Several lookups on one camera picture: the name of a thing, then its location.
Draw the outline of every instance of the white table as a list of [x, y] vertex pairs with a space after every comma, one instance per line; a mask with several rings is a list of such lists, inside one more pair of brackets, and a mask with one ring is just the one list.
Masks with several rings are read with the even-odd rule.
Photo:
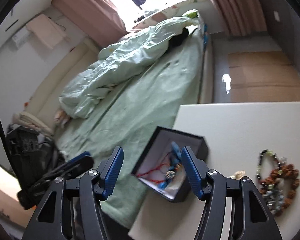
[[[210, 149], [208, 167], [226, 177], [245, 170], [256, 184], [258, 153], [264, 149], [287, 157], [300, 171], [300, 102], [181, 106], [173, 128], [205, 136]], [[135, 240], [192, 240], [203, 207], [204, 202], [193, 194], [183, 203], [169, 203], [149, 192], [129, 235]], [[224, 240], [228, 239], [230, 214], [231, 198], [227, 198]], [[300, 187], [276, 222], [283, 240], [291, 240], [298, 232]]]

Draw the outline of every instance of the crumpled comforter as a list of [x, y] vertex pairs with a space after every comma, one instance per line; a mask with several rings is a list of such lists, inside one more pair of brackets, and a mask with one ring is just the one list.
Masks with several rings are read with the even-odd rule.
[[141, 74], [165, 53], [173, 36], [198, 24], [197, 18], [174, 17], [102, 49], [99, 60], [65, 87], [59, 97], [62, 109], [72, 118], [87, 118], [115, 85]]

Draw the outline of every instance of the black box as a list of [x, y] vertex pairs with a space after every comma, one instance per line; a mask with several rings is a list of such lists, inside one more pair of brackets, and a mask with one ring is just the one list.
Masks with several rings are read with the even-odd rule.
[[157, 126], [131, 174], [168, 201], [182, 202], [191, 189], [183, 167], [165, 190], [159, 189], [156, 183], [146, 179], [163, 180], [164, 173], [154, 171], [142, 177], [138, 176], [138, 174], [148, 172], [162, 163], [167, 153], [171, 151], [172, 141], [176, 142], [180, 149], [190, 146], [198, 159], [205, 161], [208, 156], [209, 150], [204, 137]]

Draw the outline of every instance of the silver bolt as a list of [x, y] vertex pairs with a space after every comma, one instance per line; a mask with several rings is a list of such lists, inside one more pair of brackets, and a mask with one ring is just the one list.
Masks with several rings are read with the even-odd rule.
[[215, 176], [215, 175], [217, 175], [218, 173], [217, 173], [217, 171], [215, 171], [215, 170], [209, 170], [209, 171], [208, 171], [208, 174], [209, 174], [210, 176]]
[[91, 170], [89, 171], [90, 176], [96, 176], [99, 172], [97, 170]]
[[55, 181], [56, 183], [60, 183], [60, 182], [63, 181], [63, 177], [56, 177], [56, 178], [54, 179], [54, 181]]
[[243, 180], [243, 182], [246, 182], [246, 183], [251, 182], [251, 179], [249, 177], [246, 177], [246, 176], [242, 177], [242, 180]]

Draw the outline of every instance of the cardboard sheet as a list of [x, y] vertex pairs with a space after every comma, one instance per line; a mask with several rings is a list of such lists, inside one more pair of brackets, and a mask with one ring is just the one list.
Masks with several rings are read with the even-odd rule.
[[282, 51], [228, 55], [231, 101], [300, 101], [300, 77]]

